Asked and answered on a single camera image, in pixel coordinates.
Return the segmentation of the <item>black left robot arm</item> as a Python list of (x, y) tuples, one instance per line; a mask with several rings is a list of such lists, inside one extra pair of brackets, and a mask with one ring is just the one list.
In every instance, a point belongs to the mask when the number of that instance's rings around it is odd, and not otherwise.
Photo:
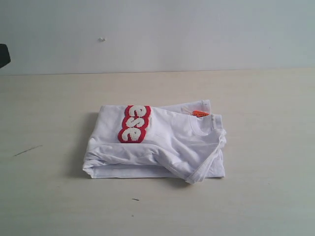
[(10, 53), (6, 44), (0, 44), (0, 68), (5, 67), (11, 62)]

